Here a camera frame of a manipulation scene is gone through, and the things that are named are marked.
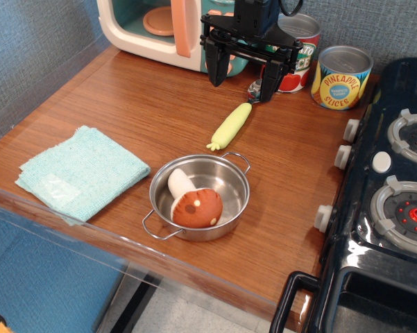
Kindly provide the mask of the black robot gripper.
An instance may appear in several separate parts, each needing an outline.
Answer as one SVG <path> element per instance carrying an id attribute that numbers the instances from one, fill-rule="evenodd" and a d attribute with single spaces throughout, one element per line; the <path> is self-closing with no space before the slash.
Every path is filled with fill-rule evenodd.
<path id="1" fill-rule="evenodd" d="M 206 13 L 201 17 L 201 46 L 209 80 L 218 87 L 227 77 L 230 57 L 260 62 L 259 101 L 269 102 L 283 77 L 294 72 L 303 43 L 278 26 L 279 14 L 292 17 L 302 1 L 289 8 L 286 1 L 235 1 L 231 16 Z"/>

